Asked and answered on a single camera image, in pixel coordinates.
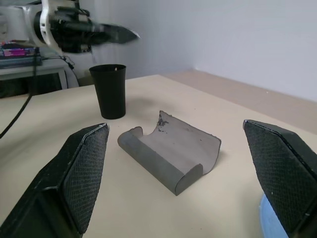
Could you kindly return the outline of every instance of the black cup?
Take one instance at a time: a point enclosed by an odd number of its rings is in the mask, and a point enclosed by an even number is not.
[[[120,64],[103,64],[89,69],[105,119],[125,115],[125,69],[126,66]]]

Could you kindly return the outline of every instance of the white wall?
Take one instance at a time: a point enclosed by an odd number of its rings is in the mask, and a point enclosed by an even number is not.
[[[100,19],[110,4],[142,37],[116,47],[128,77],[195,67],[317,101],[316,0],[109,1],[96,0]]]

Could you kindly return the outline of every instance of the table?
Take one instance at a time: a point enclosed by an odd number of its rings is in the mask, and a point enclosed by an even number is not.
[[[0,130],[25,98],[0,100]],[[263,191],[253,166],[244,119],[297,132],[315,151],[317,135],[232,102],[155,75],[126,81],[127,115],[100,115],[93,86],[32,98],[21,118],[0,140],[0,223],[37,172],[72,133],[108,122],[104,174],[84,238],[257,238]],[[175,196],[117,144],[136,126],[151,133],[163,110],[222,140],[215,168]]]
[[[37,75],[58,73],[62,89],[67,89],[65,68],[67,64],[60,59],[44,60],[43,65],[37,66]],[[0,69],[0,80],[24,78],[33,76],[33,66]]]

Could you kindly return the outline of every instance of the blurry robot arm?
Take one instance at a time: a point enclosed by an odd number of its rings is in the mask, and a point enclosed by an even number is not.
[[[98,24],[71,0],[42,0],[42,4],[0,6],[0,42],[48,46],[59,54],[90,52],[91,46],[125,44],[139,36],[124,27]]]

